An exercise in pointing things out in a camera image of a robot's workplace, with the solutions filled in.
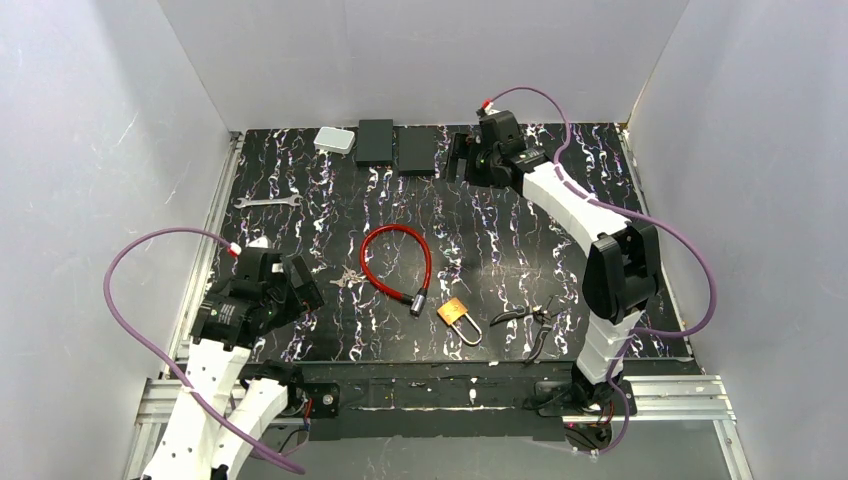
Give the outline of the silver key bunch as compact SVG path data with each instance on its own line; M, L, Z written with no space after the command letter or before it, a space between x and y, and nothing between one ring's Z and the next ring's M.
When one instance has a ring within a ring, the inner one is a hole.
M340 278L330 281L331 284L339 288L352 288L354 285L365 282L367 282L367 277L362 272L347 266L343 267L343 273Z

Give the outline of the brass padlock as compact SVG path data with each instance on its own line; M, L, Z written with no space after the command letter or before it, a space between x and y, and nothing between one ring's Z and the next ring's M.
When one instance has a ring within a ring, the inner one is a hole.
M437 315L443 323L451 329L467 346L478 346L483 337L482 329L469 315L469 309L456 297L451 298L446 303L437 309ZM476 333L476 337L471 339L465 335L462 328L470 326Z

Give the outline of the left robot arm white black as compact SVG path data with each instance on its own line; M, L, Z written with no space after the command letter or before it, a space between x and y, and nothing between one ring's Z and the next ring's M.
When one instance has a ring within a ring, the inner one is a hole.
M302 256L242 250L234 274L200 303L187 382L142 478L234 479L274 418L293 416L308 426L313 401L300 367L266 361L249 376L242 370L261 337L323 304Z

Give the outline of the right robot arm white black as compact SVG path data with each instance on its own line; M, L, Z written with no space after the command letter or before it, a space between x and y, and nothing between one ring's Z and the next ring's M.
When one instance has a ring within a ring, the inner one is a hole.
M661 287L657 229L595 205L543 148L528 143L511 112L482 114L479 127L478 134L453 135L445 177L513 189L557 221L586 254L582 294L589 326L572 368L570 398L601 403L617 386L622 350Z

